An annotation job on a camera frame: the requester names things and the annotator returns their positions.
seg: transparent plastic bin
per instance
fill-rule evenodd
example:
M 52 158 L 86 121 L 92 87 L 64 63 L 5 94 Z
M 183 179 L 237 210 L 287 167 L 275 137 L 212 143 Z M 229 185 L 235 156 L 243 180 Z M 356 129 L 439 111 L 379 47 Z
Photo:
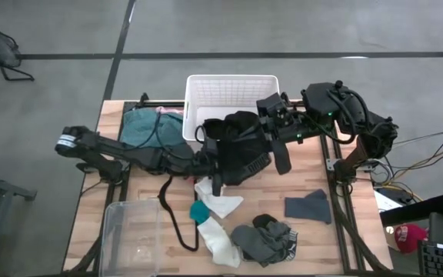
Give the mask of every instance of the transparent plastic bin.
M 182 136 L 195 141 L 196 127 L 206 119 L 224 119 L 237 111 L 257 113 L 255 102 L 280 93 L 273 75 L 191 75 L 185 86 Z
M 160 269 L 157 199 L 115 202 L 105 210 L 100 276 L 156 276 Z

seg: wooden table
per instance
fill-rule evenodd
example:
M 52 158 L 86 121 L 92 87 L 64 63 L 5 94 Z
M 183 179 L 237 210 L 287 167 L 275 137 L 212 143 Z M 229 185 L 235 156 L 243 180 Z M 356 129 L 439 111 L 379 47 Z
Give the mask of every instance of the wooden table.
M 123 104 L 124 101 L 104 102 L 98 122 L 98 131 L 101 135 L 117 139 Z M 332 155 L 331 141 L 328 141 L 328 145 Z M 262 268 L 255 262 L 242 262 L 238 269 L 215 265 L 212 263 L 212 255 L 206 249 L 201 237 L 197 252 L 189 252 L 180 246 L 170 216 L 160 208 L 162 234 L 159 274 L 303 275 L 342 273 L 334 223 L 326 225 L 323 222 L 284 217 L 285 197 L 305 197 L 317 189 L 323 189 L 328 193 L 328 181 L 319 138 L 306 139 L 303 145 L 290 143 L 287 146 L 292 164 L 292 170 L 288 174 L 279 175 L 272 163 L 240 186 L 227 187 L 225 195 L 240 195 L 245 200 L 227 218 L 221 220 L 216 215 L 213 217 L 224 226 L 228 234 L 235 226 L 250 223 L 255 216 L 263 213 L 268 213 L 279 221 L 288 222 L 298 232 L 295 259 L 266 268 Z M 354 147 L 354 144 L 343 145 L 341 148 L 343 156 L 346 157 Z M 365 173 L 358 174 L 358 177 L 368 178 Z M 127 200 L 134 201 L 155 197 L 167 179 L 167 175 L 153 176 L 133 168 L 129 179 Z M 83 189 L 97 181 L 98 175 L 87 175 Z M 106 187 L 107 185 L 99 185 L 81 197 L 63 269 L 70 269 L 76 265 L 97 238 L 104 209 Z M 392 268 L 391 257 L 370 182 L 356 182 L 351 199 L 361 237 L 379 260 L 387 267 Z M 194 223 L 188 215 L 193 202 L 192 184 L 189 181 L 175 178 L 168 189 L 167 202 L 174 210 L 185 242 L 194 245 Z M 346 238 L 351 267 L 356 268 L 351 240 L 347 235 Z

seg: gray floor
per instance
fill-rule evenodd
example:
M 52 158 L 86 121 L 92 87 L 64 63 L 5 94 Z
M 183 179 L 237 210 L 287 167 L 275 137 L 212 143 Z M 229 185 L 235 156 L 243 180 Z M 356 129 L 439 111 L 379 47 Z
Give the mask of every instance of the gray floor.
M 0 0 L 0 29 L 27 54 L 113 53 L 127 0 Z M 125 52 L 443 51 L 443 0 L 138 0 Z M 36 82 L 0 76 L 0 178 L 37 189 L 15 201 L 0 241 L 0 275 L 59 272 L 83 175 L 53 147 L 66 125 L 97 122 L 112 61 L 24 61 Z M 113 99 L 181 99 L 191 74 L 271 74 L 297 97 L 341 79 L 390 115 L 399 140 L 443 131 L 443 58 L 122 61 Z M 389 155 L 428 157 L 443 137 Z M 443 193 L 443 161 L 403 179 L 420 196 Z M 393 255 L 395 265 L 411 263 Z

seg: red cap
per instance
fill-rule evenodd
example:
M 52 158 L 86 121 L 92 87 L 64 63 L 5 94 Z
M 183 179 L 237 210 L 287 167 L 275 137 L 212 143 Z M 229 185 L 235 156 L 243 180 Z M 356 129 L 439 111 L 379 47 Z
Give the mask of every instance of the red cap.
M 418 247 L 418 241 L 427 238 L 427 231 L 415 224 L 403 224 L 396 228 L 394 239 L 401 253 L 411 253 Z

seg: teal cloth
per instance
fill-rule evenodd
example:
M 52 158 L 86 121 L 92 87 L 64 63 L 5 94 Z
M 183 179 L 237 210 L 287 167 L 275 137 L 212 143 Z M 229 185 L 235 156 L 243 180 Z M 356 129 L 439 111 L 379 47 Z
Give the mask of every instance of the teal cloth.
M 191 210 L 189 211 L 189 217 L 194 219 L 198 224 L 204 223 L 209 219 L 209 209 L 206 207 L 203 201 L 195 201 L 191 205 Z
M 121 142 L 133 146 L 143 144 L 152 133 L 157 116 L 158 113 L 153 108 L 138 108 L 126 112 L 123 118 Z M 165 146 L 185 143 L 184 138 L 182 138 L 182 115 L 176 113 L 162 114 L 157 132 Z M 141 147 L 161 148 L 155 134 Z

